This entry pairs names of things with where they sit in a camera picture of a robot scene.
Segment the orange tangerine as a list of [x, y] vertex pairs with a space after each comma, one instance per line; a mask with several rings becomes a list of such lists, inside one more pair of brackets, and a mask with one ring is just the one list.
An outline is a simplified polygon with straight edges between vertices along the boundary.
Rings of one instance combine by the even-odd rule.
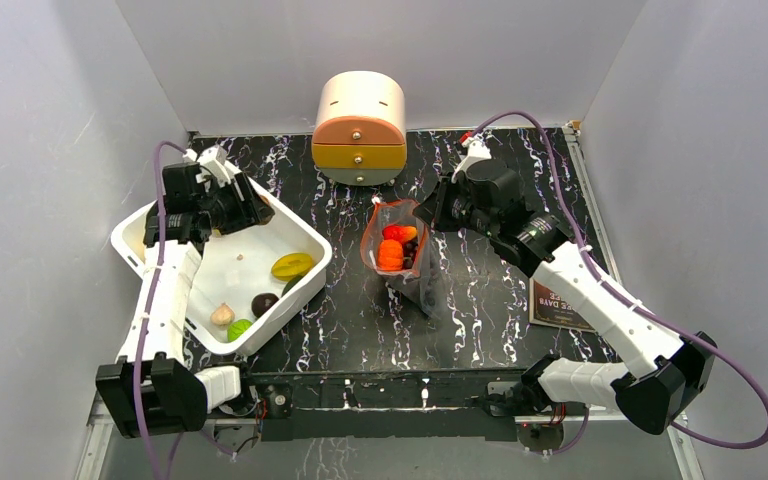
[[384, 239], [377, 251], [377, 268], [382, 271], [400, 271], [404, 269], [403, 245], [394, 239]]

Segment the red grape bunch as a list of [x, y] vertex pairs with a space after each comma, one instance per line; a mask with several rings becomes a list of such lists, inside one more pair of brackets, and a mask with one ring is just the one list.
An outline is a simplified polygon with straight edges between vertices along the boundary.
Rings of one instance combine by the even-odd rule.
[[418, 240], [414, 238], [408, 242], [405, 242], [402, 245], [402, 250], [403, 250], [402, 268], [405, 270], [412, 269], [417, 257]]

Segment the clear zip top bag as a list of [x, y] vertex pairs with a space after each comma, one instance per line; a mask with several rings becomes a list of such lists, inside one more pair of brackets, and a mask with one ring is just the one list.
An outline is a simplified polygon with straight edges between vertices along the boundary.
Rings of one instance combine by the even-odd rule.
[[417, 213], [415, 200], [376, 202], [361, 238], [360, 258], [426, 316], [439, 317], [446, 306], [443, 275], [430, 229]]

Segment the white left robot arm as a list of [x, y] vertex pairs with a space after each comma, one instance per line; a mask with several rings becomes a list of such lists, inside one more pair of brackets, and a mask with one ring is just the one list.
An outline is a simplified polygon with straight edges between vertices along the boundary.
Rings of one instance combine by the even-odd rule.
[[192, 373], [183, 335], [211, 235], [265, 225], [274, 211], [220, 147], [187, 151], [182, 162], [161, 169], [158, 183], [161, 193], [144, 220], [142, 285], [131, 328], [115, 361], [99, 366], [95, 377], [126, 438], [194, 432], [220, 405], [246, 416], [259, 400], [257, 387], [242, 379], [237, 366]]

